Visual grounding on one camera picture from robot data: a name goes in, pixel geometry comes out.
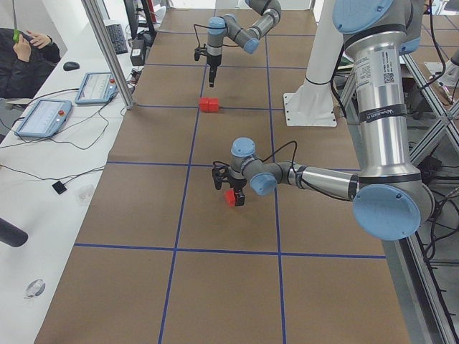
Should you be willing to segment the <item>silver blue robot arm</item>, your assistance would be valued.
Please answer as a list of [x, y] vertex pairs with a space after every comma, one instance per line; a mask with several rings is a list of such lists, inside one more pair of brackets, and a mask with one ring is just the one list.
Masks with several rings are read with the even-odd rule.
[[238, 138], [225, 169], [235, 194], [245, 185], [266, 195], [288, 184], [350, 201], [359, 226], [379, 239], [414, 234], [431, 216], [435, 200], [410, 159], [399, 58], [418, 48], [423, 12], [422, 1], [337, 1], [333, 6], [331, 20], [354, 62], [359, 128], [352, 138], [358, 173], [294, 161], [265, 163], [251, 139]]
[[261, 16], [251, 27], [248, 29], [243, 28], [237, 22], [234, 14], [211, 17], [207, 27], [207, 44], [201, 49], [195, 49], [195, 59], [199, 59], [200, 55], [204, 55], [207, 58], [207, 64], [210, 67], [210, 87], [214, 87], [217, 69], [222, 63], [225, 37], [232, 40], [246, 53], [252, 54], [258, 48], [261, 38], [275, 27], [281, 19], [282, 11], [278, 1], [246, 1], [245, 3]]

